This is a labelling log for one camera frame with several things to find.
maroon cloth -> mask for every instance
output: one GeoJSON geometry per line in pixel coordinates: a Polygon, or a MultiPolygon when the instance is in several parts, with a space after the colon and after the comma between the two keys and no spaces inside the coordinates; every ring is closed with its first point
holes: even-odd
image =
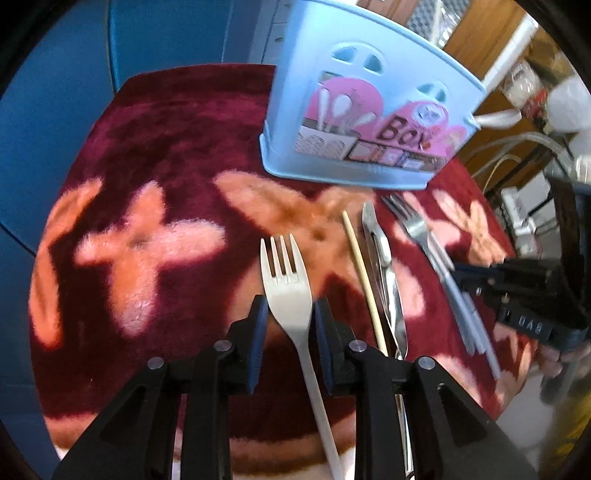
{"type": "MultiPolygon", "coordinates": [[[[467,356],[435,273],[380,192],[264,171],[258,135],[273,72],[224,64],[139,75],[93,127],[48,220],[31,287],[35,378],[57,446],[69,448],[149,358],[195,355],[246,315],[262,291],[262,237],[294,233],[314,296],[326,295],[335,316],[375,344],[340,223],[347,209],[359,228],[366,200],[397,259],[409,359],[437,358],[494,417],[517,392],[531,345],[493,333],[492,312],[478,303],[506,376],[495,382],[482,355],[467,356]]],[[[486,264],[512,252],[456,160],[407,198],[455,260],[486,264]]],[[[266,342],[256,394],[230,405],[233,467],[243,473],[323,458],[295,350],[273,322],[266,342]]],[[[327,398],[326,408],[344,451],[354,441],[353,400],[327,398]]]]}

wooden chopstick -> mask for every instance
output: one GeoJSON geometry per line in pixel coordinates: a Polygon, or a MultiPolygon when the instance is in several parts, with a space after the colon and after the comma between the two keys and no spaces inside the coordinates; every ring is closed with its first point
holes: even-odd
{"type": "Polygon", "coordinates": [[[374,325],[374,334],[376,342],[378,344],[378,349],[385,356],[388,356],[388,348],[386,347],[384,330],[382,330],[382,322],[379,318],[378,306],[375,304],[374,292],[371,288],[371,283],[369,282],[368,273],[365,269],[365,263],[363,263],[361,249],[359,248],[359,243],[357,242],[357,237],[355,235],[355,231],[353,230],[353,225],[351,225],[349,215],[345,211],[343,211],[342,215],[343,223],[345,224],[345,231],[347,232],[347,236],[349,237],[349,243],[351,244],[351,250],[353,251],[353,259],[355,260],[355,264],[357,265],[359,281],[361,282],[361,286],[363,287],[363,293],[365,293],[365,300],[368,303],[369,316],[371,317],[371,321],[374,325]]]}

drawer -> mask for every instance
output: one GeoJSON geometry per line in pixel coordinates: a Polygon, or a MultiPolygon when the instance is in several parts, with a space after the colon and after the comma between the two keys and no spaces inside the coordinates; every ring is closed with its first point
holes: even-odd
{"type": "Polygon", "coordinates": [[[290,16],[291,6],[296,0],[279,0],[273,23],[287,23],[287,18],[290,16]]]}
{"type": "Polygon", "coordinates": [[[275,23],[272,25],[269,40],[267,41],[267,47],[265,48],[265,54],[262,58],[263,63],[267,65],[277,65],[279,62],[279,55],[281,54],[281,49],[285,42],[286,28],[286,23],[275,23]]]}

storage box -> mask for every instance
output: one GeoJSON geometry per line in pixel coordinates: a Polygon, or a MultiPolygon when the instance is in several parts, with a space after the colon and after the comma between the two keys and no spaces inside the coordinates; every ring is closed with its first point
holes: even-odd
{"type": "Polygon", "coordinates": [[[334,0],[298,0],[261,155],[270,173],[423,189],[474,134],[486,90],[410,30],[334,0]]]}

metal screw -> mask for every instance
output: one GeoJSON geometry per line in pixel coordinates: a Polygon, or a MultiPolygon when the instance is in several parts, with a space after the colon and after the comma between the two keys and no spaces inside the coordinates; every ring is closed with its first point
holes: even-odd
{"type": "Polygon", "coordinates": [[[435,368],[435,360],[430,356],[422,356],[418,359],[418,366],[424,368],[425,370],[432,370],[435,368]]]}
{"type": "Polygon", "coordinates": [[[148,368],[150,370],[157,370],[164,365],[164,360],[162,360],[159,356],[153,356],[150,360],[148,360],[148,368]]]}
{"type": "Polygon", "coordinates": [[[368,344],[363,340],[353,340],[349,342],[349,348],[351,348],[351,350],[354,352],[364,352],[367,347],[368,344]]]}
{"type": "Polygon", "coordinates": [[[232,342],[230,340],[218,340],[216,343],[213,344],[213,347],[218,352],[227,352],[232,348],[232,342]]]}

